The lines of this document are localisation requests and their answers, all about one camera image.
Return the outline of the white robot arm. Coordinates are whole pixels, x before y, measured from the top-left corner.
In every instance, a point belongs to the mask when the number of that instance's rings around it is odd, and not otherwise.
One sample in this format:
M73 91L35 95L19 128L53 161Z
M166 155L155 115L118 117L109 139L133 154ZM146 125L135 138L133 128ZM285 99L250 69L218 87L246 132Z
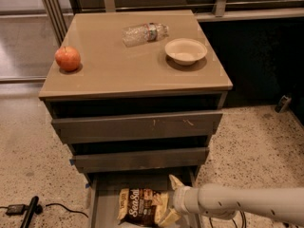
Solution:
M191 187L174 175L169 179L173 206L161 217L160 227L168 227L188 214L232 219L236 211L304 226L303 188L236 189L215 183Z

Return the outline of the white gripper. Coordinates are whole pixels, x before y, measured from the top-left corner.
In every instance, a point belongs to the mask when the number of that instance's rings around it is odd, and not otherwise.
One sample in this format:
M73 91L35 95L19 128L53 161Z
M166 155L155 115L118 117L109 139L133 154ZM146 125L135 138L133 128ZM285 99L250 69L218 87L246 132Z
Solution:
M168 227L181 218L181 214L198 214L199 206L199 189L184 186L184 184L174 175L170 174L169 179L174 191L173 206L169 208L158 223L159 227Z

